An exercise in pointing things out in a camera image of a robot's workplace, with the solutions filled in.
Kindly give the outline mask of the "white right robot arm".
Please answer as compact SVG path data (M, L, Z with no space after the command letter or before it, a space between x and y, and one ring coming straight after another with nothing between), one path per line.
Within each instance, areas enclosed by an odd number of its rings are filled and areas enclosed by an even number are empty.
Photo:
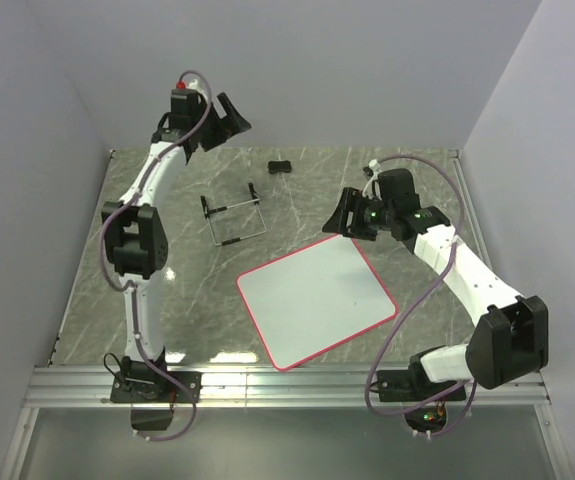
M504 283L466 245L436 207L423 208L416 194L388 201L343 189L322 228L347 238L373 241L388 231L429 266L464 306L474 326L468 343L440 346L411 357L411 393L433 398L444 384L473 380L491 390L549 363L548 308Z

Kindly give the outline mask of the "pink framed whiteboard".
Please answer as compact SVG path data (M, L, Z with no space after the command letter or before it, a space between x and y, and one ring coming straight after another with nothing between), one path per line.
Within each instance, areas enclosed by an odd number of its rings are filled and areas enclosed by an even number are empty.
M279 372L390 321L398 311L357 242L340 235L240 274L236 287Z

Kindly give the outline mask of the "yellow whiteboard eraser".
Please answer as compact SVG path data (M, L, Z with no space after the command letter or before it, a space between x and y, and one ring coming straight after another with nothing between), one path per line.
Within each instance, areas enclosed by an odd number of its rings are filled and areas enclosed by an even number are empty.
M267 163L267 170L270 175L279 173L291 173L292 164L289 160L272 160Z

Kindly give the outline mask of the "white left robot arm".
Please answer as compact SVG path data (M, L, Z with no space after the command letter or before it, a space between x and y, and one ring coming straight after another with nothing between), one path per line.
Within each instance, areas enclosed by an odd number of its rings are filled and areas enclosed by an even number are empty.
M110 286L124 295L127 321L115 386L147 402L162 400L177 388L167 372L160 329L169 245L158 207L197 149L209 151L251 128L226 93L216 100L220 111L195 88L173 89L141 171L119 200L101 209L101 266L118 276Z

